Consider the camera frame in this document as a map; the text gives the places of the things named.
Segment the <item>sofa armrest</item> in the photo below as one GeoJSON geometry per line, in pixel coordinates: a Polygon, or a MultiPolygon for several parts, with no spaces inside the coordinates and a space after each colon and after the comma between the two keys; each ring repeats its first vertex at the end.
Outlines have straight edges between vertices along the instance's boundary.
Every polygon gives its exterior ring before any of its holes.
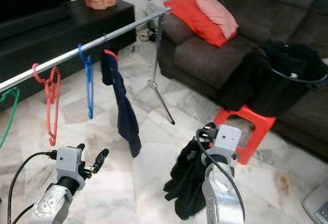
{"type": "Polygon", "coordinates": [[[184,42],[187,38],[194,35],[191,28],[179,17],[167,14],[164,17],[164,33],[176,44],[184,42]]]}

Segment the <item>grey sofa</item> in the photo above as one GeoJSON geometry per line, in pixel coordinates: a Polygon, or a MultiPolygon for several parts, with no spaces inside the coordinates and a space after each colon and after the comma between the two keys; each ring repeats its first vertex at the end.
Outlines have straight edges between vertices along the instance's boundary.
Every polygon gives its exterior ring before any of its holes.
{"type": "MultiPolygon", "coordinates": [[[[328,57],[328,0],[218,1],[235,16],[238,35],[214,47],[179,18],[167,15],[158,55],[163,75],[215,99],[242,57],[267,40],[304,43],[328,57]]],[[[327,103],[327,88],[309,92],[278,118],[274,130],[328,158],[327,103]]]]}

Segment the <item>white tile floor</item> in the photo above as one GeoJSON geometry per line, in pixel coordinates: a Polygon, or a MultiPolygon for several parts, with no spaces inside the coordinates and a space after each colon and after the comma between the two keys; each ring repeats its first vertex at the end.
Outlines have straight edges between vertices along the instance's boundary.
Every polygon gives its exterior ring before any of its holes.
{"type": "MultiPolygon", "coordinates": [[[[170,179],[176,157],[196,129],[213,120],[220,107],[175,80],[158,75],[163,94],[176,125],[166,114],[147,80],[152,73],[155,47],[137,43],[120,52],[119,69],[128,98],[139,122],[142,149],[132,159],[128,143],[117,133],[117,107],[112,87],[101,82],[95,64],[94,119],[87,116],[84,71],[63,80],[58,140],[50,148],[45,126],[45,97],[40,92],[18,105],[13,126],[0,150],[0,223],[6,223],[7,196],[12,177],[29,155],[61,146],[85,143],[84,159],[93,163],[103,148],[110,150],[102,170],[87,181],[74,197],[65,223],[73,224],[204,224],[203,210],[180,220],[174,201],[162,190],[170,179]]],[[[0,117],[0,134],[11,110],[0,117]]],[[[230,124],[240,125],[233,120],[230,124]]],[[[14,189],[13,217],[33,203],[51,182],[56,182],[54,162],[40,156],[27,164],[14,189]]],[[[247,166],[236,167],[236,183],[246,209],[246,223],[312,223],[302,200],[328,177],[327,164],[271,132],[247,166]]],[[[28,223],[30,214],[20,223],[28,223]]]]}

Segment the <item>dark clothing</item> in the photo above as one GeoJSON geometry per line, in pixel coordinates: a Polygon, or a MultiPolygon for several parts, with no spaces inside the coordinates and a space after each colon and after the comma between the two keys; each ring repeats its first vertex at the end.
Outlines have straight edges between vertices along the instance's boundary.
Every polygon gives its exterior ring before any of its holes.
{"type": "Polygon", "coordinates": [[[129,100],[126,97],[124,81],[117,69],[117,56],[109,50],[104,50],[101,56],[102,82],[106,86],[113,85],[118,106],[117,127],[119,134],[130,145],[133,157],[136,157],[141,149],[139,138],[139,126],[129,100]]]}
{"type": "Polygon", "coordinates": [[[238,111],[270,82],[272,69],[286,77],[296,74],[299,80],[318,80],[326,73],[325,64],[308,46],[268,42],[243,58],[217,92],[217,99],[225,109],[238,111]]]}
{"type": "MultiPolygon", "coordinates": [[[[209,143],[203,143],[205,149],[209,143]]],[[[168,192],[165,199],[175,202],[175,213],[186,220],[206,206],[202,193],[206,166],[201,162],[201,150],[195,140],[192,140],[182,150],[171,171],[172,179],[165,184],[164,191],[168,192]]]]}

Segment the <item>clothes drying rack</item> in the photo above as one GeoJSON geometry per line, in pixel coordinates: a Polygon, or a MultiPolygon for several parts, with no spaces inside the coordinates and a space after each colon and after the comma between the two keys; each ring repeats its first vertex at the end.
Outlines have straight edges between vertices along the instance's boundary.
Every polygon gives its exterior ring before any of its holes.
{"type": "MultiPolygon", "coordinates": [[[[154,62],[154,69],[153,69],[153,76],[152,76],[152,79],[148,81],[148,86],[154,90],[154,92],[156,93],[156,95],[158,96],[160,102],[162,103],[163,107],[165,108],[167,114],[168,114],[168,117],[169,117],[169,120],[170,120],[170,123],[171,124],[175,124],[175,121],[168,109],[168,107],[166,106],[160,92],[158,91],[158,84],[156,83],[156,72],[157,72],[157,65],[158,65],[158,60],[157,60],[157,55],[158,55],[158,51],[159,51],[159,47],[160,47],[160,42],[161,42],[161,39],[162,39],[162,32],[163,32],[163,17],[165,16],[165,14],[170,11],[171,8],[166,8],[164,10],[161,10],[161,11],[158,11],[156,13],[153,13],[151,14],[150,16],[147,16],[137,22],[134,22],[134,23],[131,23],[129,25],[126,25],[114,32],[111,32],[107,35],[104,35],[103,37],[100,37],[100,38],[97,38],[85,45],[83,45],[81,47],[81,50],[82,51],[87,51],[95,46],[98,46],[98,45],[101,45],[113,38],[116,38],[132,29],[135,29],[136,27],[139,27],[139,26],[142,26],[144,24],[146,24],[148,21],[150,20],[153,20],[155,18],[159,18],[159,23],[158,23],[158,28],[156,29],[156,46],[157,46],[157,49],[156,49],[156,56],[155,56],[155,62],[154,62]]],[[[41,72],[44,72],[58,64],[61,64],[75,56],[77,56],[79,54],[79,49],[76,48],[72,51],[69,51],[63,55],[60,55],[56,58],[53,58],[39,66],[36,67],[36,72],[37,73],[41,73],[41,72]]],[[[30,69],[30,70],[27,70],[11,79],[8,79],[2,83],[0,83],[0,93],[11,88],[11,87],[14,87],[16,86],[18,83],[21,83],[29,78],[31,78],[33,76],[33,69],[30,69]]]]}

